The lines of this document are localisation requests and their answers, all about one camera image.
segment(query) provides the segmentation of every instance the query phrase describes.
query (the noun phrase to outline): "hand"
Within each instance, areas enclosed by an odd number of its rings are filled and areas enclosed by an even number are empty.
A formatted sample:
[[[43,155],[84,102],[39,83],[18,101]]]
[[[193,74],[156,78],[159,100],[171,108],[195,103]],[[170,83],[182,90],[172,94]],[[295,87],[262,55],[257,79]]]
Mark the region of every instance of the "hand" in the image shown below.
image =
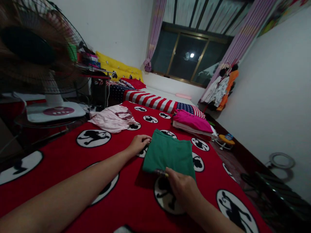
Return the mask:
[[[170,168],[166,168],[165,171],[168,173],[168,180],[178,203],[193,217],[193,213],[205,200],[195,180],[191,176],[180,174]]]
[[[135,156],[141,152],[145,145],[150,143],[151,140],[152,137],[148,135],[136,135],[126,150],[131,154],[131,156]]]

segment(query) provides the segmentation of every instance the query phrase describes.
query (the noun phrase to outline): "small stool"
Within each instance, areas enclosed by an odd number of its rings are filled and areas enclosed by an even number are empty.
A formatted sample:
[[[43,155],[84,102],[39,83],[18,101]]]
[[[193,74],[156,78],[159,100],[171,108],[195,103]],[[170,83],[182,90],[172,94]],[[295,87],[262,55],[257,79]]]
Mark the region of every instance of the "small stool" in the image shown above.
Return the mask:
[[[223,144],[221,144],[220,142],[218,142],[217,139],[212,139],[212,141],[216,142],[218,145],[220,145],[221,147],[219,148],[220,150],[223,150],[223,148],[226,148],[228,150],[231,150],[232,147],[235,145],[235,142],[233,140],[228,140],[225,138],[224,135],[220,134],[219,135],[219,139],[222,140]]]

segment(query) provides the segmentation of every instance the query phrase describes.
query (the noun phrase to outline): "fan pole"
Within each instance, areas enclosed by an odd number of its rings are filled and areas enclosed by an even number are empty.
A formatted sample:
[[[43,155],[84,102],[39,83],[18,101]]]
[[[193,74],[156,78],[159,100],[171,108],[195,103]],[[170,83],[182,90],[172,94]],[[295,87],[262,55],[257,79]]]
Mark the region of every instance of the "fan pole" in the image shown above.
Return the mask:
[[[61,107],[64,104],[64,100],[60,94],[57,83],[54,79],[54,71],[50,71],[50,79],[43,80],[42,82],[46,93],[45,94],[46,104],[49,107]]]

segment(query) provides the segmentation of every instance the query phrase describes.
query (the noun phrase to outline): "curtain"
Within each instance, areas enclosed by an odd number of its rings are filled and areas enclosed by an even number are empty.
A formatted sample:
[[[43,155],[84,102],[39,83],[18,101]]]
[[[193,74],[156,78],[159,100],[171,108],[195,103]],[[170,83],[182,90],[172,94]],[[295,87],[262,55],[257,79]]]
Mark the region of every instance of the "curtain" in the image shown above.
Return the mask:
[[[150,37],[150,43],[149,43],[149,50],[147,54],[147,58],[144,61],[145,65],[145,71],[150,72],[151,71],[151,58],[155,52],[156,44],[158,43],[163,16],[164,16],[164,10],[166,6],[167,0],[156,0],[155,5],[155,15],[153,17],[153,25],[152,25],[152,32]]]
[[[270,11],[272,10],[277,0],[255,0],[251,6],[248,14],[245,17],[243,25],[239,29],[239,32],[233,38],[226,54],[224,55],[220,65],[214,73],[210,83],[208,84],[206,91],[201,97],[200,102],[204,102],[205,94],[207,93],[210,85],[219,76],[219,71],[224,67],[231,66],[237,63],[245,54],[246,50],[256,37],[263,23],[267,19]]]

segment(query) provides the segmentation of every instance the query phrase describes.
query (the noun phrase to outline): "forearm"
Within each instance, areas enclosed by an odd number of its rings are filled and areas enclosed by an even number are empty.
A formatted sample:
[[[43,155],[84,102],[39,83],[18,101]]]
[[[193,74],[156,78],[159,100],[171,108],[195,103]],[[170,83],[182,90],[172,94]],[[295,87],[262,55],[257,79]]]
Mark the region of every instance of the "forearm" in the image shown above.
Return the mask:
[[[132,157],[125,150],[58,183],[0,220],[0,232],[60,232]]]
[[[194,219],[205,232],[213,233],[243,233],[237,225],[226,218],[218,209],[209,203],[204,197],[195,204],[189,215]]]

